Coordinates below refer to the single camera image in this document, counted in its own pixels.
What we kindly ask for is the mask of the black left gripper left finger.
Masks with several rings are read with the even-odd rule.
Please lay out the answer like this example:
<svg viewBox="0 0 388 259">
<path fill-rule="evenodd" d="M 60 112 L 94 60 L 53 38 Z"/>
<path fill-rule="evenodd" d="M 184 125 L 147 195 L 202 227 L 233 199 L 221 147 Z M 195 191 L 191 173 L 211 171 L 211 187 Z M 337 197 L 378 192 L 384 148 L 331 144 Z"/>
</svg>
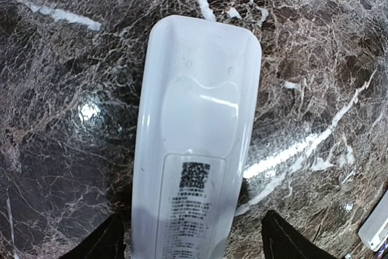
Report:
<svg viewBox="0 0 388 259">
<path fill-rule="evenodd" d="M 115 258 L 124 259 L 124 225 L 120 215 L 112 214 L 88 237 L 60 259 Z"/>
</svg>

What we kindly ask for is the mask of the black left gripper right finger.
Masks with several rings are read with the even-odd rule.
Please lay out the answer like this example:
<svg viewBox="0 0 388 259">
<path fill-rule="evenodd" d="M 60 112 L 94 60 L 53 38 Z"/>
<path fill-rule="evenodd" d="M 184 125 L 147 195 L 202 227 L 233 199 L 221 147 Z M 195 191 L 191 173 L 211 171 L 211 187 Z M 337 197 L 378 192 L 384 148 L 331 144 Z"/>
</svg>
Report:
<svg viewBox="0 0 388 259">
<path fill-rule="evenodd" d="M 302 236 L 274 210 L 261 220 L 265 258 L 324 258 L 324 251 Z"/>
</svg>

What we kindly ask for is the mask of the white button remote control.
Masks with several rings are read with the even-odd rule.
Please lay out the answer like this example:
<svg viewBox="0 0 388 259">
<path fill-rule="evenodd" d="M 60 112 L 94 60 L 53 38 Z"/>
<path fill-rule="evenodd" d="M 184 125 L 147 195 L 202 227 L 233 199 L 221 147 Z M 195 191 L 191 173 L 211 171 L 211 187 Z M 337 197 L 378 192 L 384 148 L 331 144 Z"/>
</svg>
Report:
<svg viewBox="0 0 388 259">
<path fill-rule="evenodd" d="M 387 199 L 388 194 L 385 192 L 358 231 L 363 244 L 374 252 L 387 240 Z"/>
</svg>

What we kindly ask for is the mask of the white remote with barcode label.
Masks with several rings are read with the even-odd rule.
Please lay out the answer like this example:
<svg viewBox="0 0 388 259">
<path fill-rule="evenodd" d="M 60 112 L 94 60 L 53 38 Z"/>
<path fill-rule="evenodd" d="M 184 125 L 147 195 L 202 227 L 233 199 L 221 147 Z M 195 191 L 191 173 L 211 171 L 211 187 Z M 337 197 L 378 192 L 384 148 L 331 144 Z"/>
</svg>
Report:
<svg viewBox="0 0 388 259">
<path fill-rule="evenodd" d="M 149 35 L 132 258 L 222 258 L 243 181 L 262 50 L 247 29 L 172 15 Z"/>
</svg>

